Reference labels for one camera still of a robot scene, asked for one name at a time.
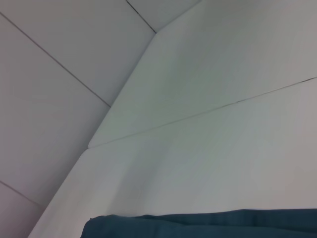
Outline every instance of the teal fabric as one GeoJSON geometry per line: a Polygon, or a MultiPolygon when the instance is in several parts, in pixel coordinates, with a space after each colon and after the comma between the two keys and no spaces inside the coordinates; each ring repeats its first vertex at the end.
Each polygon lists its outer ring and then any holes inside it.
{"type": "Polygon", "coordinates": [[[210,214],[103,216],[82,238],[317,238],[317,209],[238,210],[210,214]]]}

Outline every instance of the white ceiling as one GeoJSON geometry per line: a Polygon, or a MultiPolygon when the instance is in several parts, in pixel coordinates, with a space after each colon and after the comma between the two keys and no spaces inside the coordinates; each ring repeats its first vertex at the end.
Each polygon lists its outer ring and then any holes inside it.
{"type": "Polygon", "coordinates": [[[201,0],[127,0],[156,31],[201,0]]]}

